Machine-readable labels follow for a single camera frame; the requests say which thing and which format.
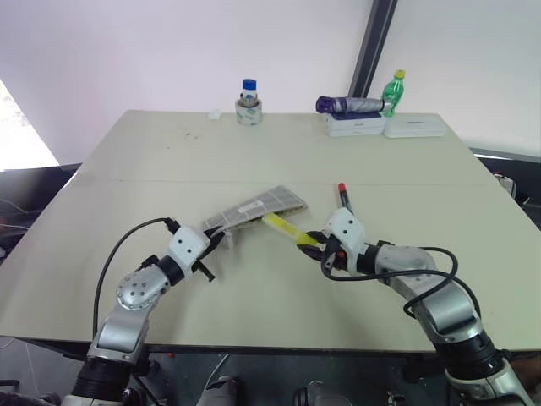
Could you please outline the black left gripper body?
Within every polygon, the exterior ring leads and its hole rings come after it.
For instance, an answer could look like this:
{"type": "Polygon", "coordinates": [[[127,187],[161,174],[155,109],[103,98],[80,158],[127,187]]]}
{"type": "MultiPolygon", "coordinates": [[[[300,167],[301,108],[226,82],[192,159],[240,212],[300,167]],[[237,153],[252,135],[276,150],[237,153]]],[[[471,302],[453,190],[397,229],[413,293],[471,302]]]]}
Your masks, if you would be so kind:
{"type": "Polygon", "coordinates": [[[208,267],[203,263],[203,259],[206,258],[215,249],[216,249],[216,243],[210,242],[210,245],[206,248],[206,250],[197,258],[195,263],[192,265],[192,272],[210,272],[208,267]]]}

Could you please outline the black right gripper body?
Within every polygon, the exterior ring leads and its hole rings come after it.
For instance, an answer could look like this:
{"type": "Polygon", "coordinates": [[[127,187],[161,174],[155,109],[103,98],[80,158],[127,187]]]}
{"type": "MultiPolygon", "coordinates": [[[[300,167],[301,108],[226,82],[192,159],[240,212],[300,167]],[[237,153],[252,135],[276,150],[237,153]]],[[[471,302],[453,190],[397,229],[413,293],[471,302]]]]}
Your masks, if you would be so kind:
{"type": "Polygon", "coordinates": [[[346,254],[342,249],[340,240],[334,235],[326,237],[324,234],[320,234],[317,240],[324,246],[320,261],[321,270],[323,272],[345,271],[346,254]]]}

